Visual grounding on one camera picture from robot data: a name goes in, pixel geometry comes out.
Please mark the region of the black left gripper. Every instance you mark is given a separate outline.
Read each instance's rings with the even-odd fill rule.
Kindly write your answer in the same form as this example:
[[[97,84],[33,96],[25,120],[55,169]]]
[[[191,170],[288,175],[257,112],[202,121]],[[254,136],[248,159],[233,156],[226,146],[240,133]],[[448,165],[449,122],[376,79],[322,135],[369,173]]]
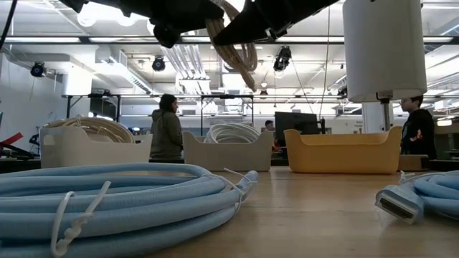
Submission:
[[[207,19],[219,19],[224,11],[211,0],[184,0],[183,32],[203,29]],[[164,0],[119,0],[119,9],[125,16],[138,14],[147,17],[154,25],[153,35],[161,46],[171,49],[179,40],[181,31],[175,16],[168,10]]]

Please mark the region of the white plastic bin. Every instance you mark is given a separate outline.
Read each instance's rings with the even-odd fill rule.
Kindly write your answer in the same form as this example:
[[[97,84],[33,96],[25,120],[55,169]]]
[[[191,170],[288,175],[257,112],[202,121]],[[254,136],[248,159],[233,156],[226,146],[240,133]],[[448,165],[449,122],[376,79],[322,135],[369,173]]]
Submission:
[[[57,168],[149,161],[152,136],[140,143],[114,143],[82,128],[44,128],[40,132],[41,166]]]

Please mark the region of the black computer monitor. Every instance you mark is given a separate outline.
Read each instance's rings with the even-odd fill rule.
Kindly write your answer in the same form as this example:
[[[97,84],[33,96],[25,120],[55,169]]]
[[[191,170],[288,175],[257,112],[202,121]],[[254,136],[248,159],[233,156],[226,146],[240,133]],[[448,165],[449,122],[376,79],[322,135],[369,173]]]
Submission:
[[[275,112],[275,139],[285,146],[285,130],[294,129],[301,135],[325,134],[325,120],[315,114]]]

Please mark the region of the yellow-orange plastic bin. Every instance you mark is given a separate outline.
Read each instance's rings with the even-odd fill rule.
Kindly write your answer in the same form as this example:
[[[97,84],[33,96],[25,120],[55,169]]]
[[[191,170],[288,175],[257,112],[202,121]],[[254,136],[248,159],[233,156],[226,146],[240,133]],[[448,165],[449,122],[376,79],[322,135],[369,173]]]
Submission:
[[[288,165],[295,173],[393,174],[402,128],[383,133],[301,135],[284,131]]]

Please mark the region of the red background object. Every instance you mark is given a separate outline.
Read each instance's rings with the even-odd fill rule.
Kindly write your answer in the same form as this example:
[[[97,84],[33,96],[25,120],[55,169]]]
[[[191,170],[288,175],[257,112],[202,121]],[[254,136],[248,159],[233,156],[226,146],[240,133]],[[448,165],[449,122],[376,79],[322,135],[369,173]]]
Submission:
[[[0,148],[6,147],[8,145],[12,145],[18,140],[21,140],[23,137],[24,136],[20,132],[18,132],[14,134],[13,136],[7,138],[6,140],[0,141]]]

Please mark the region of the grey plastic bin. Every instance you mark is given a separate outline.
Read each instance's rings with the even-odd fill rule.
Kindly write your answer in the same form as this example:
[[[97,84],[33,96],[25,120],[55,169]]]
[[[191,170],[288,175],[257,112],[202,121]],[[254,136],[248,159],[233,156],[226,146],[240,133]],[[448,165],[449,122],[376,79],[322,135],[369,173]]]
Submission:
[[[273,134],[261,133],[252,143],[204,143],[204,137],[182,133],[184,162],[208,171],[266,172],[271,167]]]

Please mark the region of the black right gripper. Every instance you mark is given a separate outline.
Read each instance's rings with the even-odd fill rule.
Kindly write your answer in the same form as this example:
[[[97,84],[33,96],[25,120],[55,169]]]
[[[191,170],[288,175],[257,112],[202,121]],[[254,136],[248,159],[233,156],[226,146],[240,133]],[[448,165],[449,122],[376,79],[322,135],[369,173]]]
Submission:
[[[270,37],[278,39],[298,22],[317,14],[339,0],[272,0],[267,8]],[[266,40],[268,24],[254,1],[245,0],[243,10],[217,35],[217,45],[245,44]]]

